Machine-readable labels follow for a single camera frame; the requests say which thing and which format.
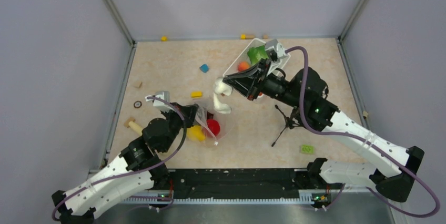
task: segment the red object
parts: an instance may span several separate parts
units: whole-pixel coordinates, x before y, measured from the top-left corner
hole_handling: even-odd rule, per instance
[[[239,72],[241,72],[241,71],[243,71],[243,70],[247,70],[247,69],[249,69],[249,63],[248,62],[246,62],[246,61],[242,61],[242,62],[240,62],[240,64],[238,64],[238,66],[237,66],[237,70],[239,71]]]
[[[206,123],[208,124],[208,128],[214,136],[217,136],[220,133],[220,124],[218,124],[218,121],[214,119],[208,119]],[[204,133],[206,136],[208,136],[209,134],[206,129],[204,130]]]

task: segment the white basket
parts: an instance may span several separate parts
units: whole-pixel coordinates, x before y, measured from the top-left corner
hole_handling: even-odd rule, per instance
[[[238,72],[237,66],[241,62],[243,62],[243,61],[249,62],[250,61],[249,57],[248,57],[249,49],[256,48],[256,47],[259,47],[259,46],[262,46],[262,45],[265,45],[265,44],[266,44],[266,42],[264,40],[260,40],[258,38],[254,38],[251,41],[251,43],[249,43],[248,46],[246,46],[246,48],[243,50],[243,52],[240,53],[240,55],[232,62],[232,64],[229,66],[229,68],[223,73],[223,76],[230,75],[230,74],[233,74],[233,73],[237,73]],[[288,60],[290,60],[290,54],[289,53],[286,55],[285,58],[279,60],[279,62],[280,62],[279,64],[271,65],[270,70],[274,70],[276,68],[283,69],[285,67],[285,65],[287,64]],[[278,75],[280,73],[278,71],[274,71],[274,72],[272,72],[272,74]],[[263,97],[264,97],[264,95],[260,95],[259,97],[257,97],[257,101],[260,101],[260,99],[262,99]]]

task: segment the yellow sponge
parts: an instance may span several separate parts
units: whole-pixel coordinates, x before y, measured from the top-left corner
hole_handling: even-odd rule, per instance
[[[191,96],[192,98],[199,98],[199,97],[203,96],[203,92],[201,92],[201,91],[193,91],[193,92],[190,94],[190,96]]]

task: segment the red ball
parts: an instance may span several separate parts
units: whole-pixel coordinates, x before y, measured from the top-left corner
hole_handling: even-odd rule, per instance
[[[218,121],[214,119],[208,119],[206,123],[208,124],[208,128],[214,136],[217,136],[220,133],[220,124],[218,124]]]

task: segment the wooden tabletop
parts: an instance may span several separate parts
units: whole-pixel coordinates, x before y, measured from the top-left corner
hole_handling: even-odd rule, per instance
[[[204,97],[212,94],[212,86],[217,77],[229,67],[232,61],[245,49],[249,40],[193,40],[172,42],[138,43],[118,125],[110,151],[110,159],[138,137],[124,126],[129,116],[145,127],[152,119],[162,117],[160,112],[147,103],[144,97],[160,90],[170,92],[170,101],[181,105],[192,104],[190,93],[202,91]],[[303,46],[309,55],[309,66],[316,70],[329,86],[328,100],[356,122],[358,111],[342,64],[338,46],[334,38],[279,39],[285,48]],[[209,71],[199,70],[202,64]],[[303,68],[303,56],[299,51],[292,52],[284,71],[287,80]],[[142,81],[140,88],[133,83]],[[142,101],[140,108],[134,108],[135,101]],[[363,159],[344,145],[328,138],[314,135],[303,128],[286,129],[277,144],[271,143],[285,126],[285,121],[277,104],[285,114],[291,113],[288,107],[266,97],[256,104],[239,93],[223,97],[222,102],[230,105],[229,115],[235,126],[218,146],[205,147],[186,140],[179,153],[166,162],[168,168],[303,168],[317,157],[348,162],[363,162]],[[163,159],[178,146],[181,134],[175,139],[168,153],[160,154]],[[301,145],[314,146],[313,155],[302,154]]]

